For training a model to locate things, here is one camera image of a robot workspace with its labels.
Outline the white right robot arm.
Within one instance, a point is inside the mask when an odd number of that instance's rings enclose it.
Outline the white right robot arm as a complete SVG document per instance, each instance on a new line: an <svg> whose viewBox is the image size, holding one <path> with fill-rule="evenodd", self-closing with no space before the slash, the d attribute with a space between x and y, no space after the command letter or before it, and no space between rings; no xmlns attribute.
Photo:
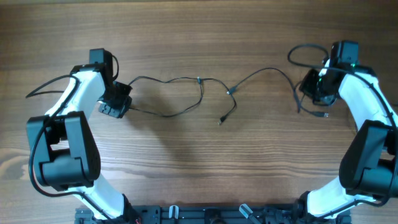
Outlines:
<svg viewBox="0 0 398 224"><path fill-rule="evenodd" d="M314 220L335 219L357 205L381 207L397 197L397 115L374 70L359 64L359 44L333 43L323 66L310 66L300 91L314 103L342 99L358 129L338 177L307 194L305 212Z"/></svg>

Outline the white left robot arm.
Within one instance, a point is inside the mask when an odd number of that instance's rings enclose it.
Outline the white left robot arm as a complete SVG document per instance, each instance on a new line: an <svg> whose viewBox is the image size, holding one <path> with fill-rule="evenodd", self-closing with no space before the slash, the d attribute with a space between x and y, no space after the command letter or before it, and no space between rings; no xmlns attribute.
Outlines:
<svg viewBox="0 0 398 224"><path fill-rule="evenodd" d="M89 62L66 75L69 84L43 116L27 122L30 146L29 178L46 197L74 195L93 213L96 223L135 223L140 220L126 196L101 175L101 159L88 118L99 111L122 118L131 105L132 88L116 81L116 57L91 49Z"/></svg>

